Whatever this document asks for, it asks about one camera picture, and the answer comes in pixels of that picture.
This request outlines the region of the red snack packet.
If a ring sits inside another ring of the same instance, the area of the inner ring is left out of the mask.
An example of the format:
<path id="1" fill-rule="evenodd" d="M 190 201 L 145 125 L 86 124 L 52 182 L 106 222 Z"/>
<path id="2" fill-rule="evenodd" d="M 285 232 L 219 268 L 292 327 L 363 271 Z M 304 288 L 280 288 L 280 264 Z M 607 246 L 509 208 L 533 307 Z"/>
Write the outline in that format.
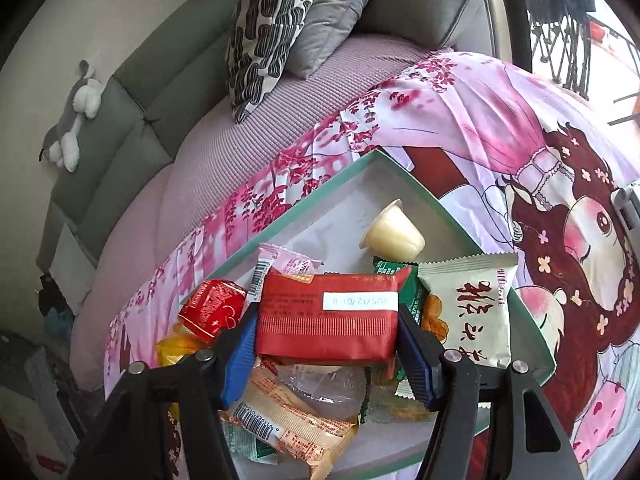
<path id="1" fill-rule="evenodd" d="M 395 351 L 399 293 L 411 273 L 265 277 L 257 309 L 262 358 L 314 365 L 370 364 Z"/>

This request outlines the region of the white green text snack packet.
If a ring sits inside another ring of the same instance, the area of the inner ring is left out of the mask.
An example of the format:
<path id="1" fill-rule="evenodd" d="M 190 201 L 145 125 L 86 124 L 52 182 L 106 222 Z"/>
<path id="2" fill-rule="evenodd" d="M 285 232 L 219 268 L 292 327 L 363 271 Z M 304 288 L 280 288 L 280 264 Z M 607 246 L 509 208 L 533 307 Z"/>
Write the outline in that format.
<path id="1" fill-rule="evenodd" d="M 270 445 L 258 440 L 254 434 L 228 420 L 221 419 L 220 423 L 231 453 L 263 465 L 277 465 L 280 462 L 278 452 Z"/>

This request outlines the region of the teal shallow cardboard tray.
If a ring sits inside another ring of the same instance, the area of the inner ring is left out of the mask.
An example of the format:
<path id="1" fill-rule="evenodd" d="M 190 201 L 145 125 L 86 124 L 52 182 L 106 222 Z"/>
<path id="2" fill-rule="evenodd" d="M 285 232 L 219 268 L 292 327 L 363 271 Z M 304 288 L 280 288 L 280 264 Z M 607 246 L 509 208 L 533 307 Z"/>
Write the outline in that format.
<path id="1" fill-rule="evenodd" d="M 425 240 L 420 261 L 475 255 L 481 249 L 439 200 L 380 151 L 361 157 L 294 205 L 235 254 L 209 272 L 250 286 L 258 247 L 272 243 L 320 260 L 323 270 L 369 273 L 373 256 L 359 243 L 387 205 L 402 210 Z M 402 468 L 418 468 L 433 422 L 366 422 L 331 471 L 334 479 L 373 479 Z"/>

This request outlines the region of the dark green snack packet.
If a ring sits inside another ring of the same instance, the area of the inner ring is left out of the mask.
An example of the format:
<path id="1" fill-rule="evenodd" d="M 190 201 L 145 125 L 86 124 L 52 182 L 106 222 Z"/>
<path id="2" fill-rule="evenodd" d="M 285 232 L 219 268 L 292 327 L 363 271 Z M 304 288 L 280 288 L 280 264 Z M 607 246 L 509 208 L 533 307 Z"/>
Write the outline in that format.
<path id="1" fill-rule="evenodd" d="M 399 302 L 404 304 L 416 324 L 421 325 L 427 290 L 418 277 L 418 265 L 416 263 L 393 262 L 374 257 L 372 260 L 374 272 L 377 274 L 394 274 L 405 266 L 410 268 L 410 273 L 399 291 Z"/>

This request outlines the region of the green clear snack packet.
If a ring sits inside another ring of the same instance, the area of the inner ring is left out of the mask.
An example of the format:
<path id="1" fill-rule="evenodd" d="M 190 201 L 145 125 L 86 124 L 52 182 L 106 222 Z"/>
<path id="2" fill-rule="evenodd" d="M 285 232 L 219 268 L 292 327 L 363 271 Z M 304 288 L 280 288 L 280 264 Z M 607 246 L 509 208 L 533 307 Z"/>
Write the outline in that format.
<path id="1" fill-rule="evenodd" d="M 397 358 L 363 369 L 366 390 L 359 414 L 362 424 L 432 422 L 435 414 L 416 400 Z"/>

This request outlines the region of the yellow orange snack packet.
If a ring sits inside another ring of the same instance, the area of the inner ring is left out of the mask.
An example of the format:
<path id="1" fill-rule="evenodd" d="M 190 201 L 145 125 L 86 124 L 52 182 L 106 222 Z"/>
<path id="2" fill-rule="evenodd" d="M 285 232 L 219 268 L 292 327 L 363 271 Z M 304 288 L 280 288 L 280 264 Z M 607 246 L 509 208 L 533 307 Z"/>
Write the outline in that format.
<path id="1" fill-rule="evenodd" d="M 195 336 L 181 323 L 172 326 L 171 332 L 157 341 L 154 346 L 157 363 L 160 367 L 175 365 L 184 356 L 190 356 L 206 347 L 205 341 Z"/>

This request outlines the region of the cream calligraphy snack packet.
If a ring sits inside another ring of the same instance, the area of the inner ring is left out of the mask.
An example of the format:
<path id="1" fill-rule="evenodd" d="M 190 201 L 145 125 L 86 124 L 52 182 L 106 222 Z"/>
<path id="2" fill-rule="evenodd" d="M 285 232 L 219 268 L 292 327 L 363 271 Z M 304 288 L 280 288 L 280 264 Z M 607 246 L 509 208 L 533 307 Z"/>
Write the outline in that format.
<path id="1" fill-rule="evenodd" d="M 418 278 L 427 290 L 422 330 L 476 364 L 507 367 L 511 362 L 508 296 L 516 270 L 515 252 L 421 263 Z"/>

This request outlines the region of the clear wrapped bread bun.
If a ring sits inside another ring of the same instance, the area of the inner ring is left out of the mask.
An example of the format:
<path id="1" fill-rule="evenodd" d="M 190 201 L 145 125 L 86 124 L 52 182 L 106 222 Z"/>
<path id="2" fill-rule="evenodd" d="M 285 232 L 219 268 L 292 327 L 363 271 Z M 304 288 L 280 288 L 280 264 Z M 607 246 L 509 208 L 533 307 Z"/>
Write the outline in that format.
<path id="1" fill-rule="evenodd" d="M 277 378 L 318 415 L 346 420 L 360 413 L 367 390 L 362 367 L 277 365 Z"/>

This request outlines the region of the pink snack packet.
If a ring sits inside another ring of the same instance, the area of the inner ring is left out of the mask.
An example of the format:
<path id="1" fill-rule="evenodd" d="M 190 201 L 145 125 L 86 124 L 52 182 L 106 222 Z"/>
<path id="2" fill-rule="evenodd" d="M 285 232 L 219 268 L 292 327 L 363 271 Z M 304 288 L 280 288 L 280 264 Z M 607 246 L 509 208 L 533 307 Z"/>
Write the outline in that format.
<path id="1" fill-rule="evenodd" d="M 266 275 L 275 270 L 280 274 L 315 274 L 322 262 L 293 249 L 270 243 L 260 243 L 256 266 L 245 297 L 247 304 L 259 302 Z"/>

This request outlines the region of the light grey cushion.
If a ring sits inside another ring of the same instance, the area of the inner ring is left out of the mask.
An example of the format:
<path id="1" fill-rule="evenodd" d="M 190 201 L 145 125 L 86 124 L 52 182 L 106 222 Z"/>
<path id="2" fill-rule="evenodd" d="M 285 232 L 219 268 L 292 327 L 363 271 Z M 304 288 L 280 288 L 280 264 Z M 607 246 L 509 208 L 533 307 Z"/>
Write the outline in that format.
<path id="1" fill-rule="evenodd" d="M 78 315 L 92 289 L 96 267 L 68 226 L 63 226 L 58 237 L 49 273 L 70 310 Z"/>

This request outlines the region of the pink cartoon print tablecloth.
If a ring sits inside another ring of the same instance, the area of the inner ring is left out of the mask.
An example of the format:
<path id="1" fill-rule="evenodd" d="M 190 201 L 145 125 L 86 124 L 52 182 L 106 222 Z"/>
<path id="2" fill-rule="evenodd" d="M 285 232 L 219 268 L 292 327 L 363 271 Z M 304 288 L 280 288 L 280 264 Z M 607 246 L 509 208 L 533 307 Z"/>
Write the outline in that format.
<path id="1" fill-rule="evenodd" d="M 578 96 L 479 53 L 427 55 L 240 185 L 111 320 L 105 387 L 152 361 L 197 282 L 380 146 L 406 151 L 485 252 L 520 254 L 516 292 L 558 363 L 550 401 L 584 476 L 613 478 L 639 441 L 639 267 L 610 197 L 638 177 L 639 159 Z"/>

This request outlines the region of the grey white plush toy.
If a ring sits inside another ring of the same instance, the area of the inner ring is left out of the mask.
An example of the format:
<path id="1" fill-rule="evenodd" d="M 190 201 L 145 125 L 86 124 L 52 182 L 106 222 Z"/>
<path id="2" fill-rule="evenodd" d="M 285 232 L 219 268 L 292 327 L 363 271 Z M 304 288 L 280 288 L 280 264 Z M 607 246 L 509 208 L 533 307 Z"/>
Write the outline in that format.
<path id="1" fill-rule="evenodd" d="M 96 118 L 105 89 L 105 84 L 93 77 L 94 67 L 87 60 L 81 60 L 78 68 L 80 77 L 70 90 L 61 118 L 44 137 L 38 157 L 70 174 L 79 162 L 79 131 L 87 120 Z"/>

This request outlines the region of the grey green sofa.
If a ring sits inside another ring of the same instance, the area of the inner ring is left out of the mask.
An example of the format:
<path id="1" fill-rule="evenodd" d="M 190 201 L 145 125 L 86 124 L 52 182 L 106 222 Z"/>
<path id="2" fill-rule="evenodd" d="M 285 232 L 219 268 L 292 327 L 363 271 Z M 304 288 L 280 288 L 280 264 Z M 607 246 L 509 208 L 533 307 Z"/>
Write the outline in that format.
<path id="1" fill-rule="evenodd" d="M 49 271 L 63 226 L 97 262 L 129 204 L 227 96 L 224 55 L 238 1 L 183 3 L 105 83 L 99 113 L 78 134 L 78 166 L 72 174 L 61 169 L 53 187 L 36 258 L 40 271 Z M 489 0 L 369 0 L 352 32 L 427 49 L 489 49 L 489 26 Z"/>

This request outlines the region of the black white patterned cushion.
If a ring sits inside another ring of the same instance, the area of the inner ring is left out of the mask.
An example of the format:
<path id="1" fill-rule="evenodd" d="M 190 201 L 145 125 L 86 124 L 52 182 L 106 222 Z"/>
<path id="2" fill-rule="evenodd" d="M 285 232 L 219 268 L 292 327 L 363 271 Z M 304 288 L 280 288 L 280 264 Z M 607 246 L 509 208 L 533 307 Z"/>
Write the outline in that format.
<path id="1" fill-rule="evenodd" d="M 279 82 L 314 0 L 239 0 L 226 55 L 232 117 L 238 124 Z"/>

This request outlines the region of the grey plain cushion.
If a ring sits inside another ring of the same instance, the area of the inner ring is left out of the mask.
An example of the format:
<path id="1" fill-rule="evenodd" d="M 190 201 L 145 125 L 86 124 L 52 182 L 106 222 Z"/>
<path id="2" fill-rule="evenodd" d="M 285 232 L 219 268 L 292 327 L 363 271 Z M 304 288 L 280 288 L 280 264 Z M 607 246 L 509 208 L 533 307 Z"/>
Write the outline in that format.
<path id="1" fill-rule="evenodd" d="M 314 0 L 285 68 L 306 80 L 347 39 L 369 0 Z"/>

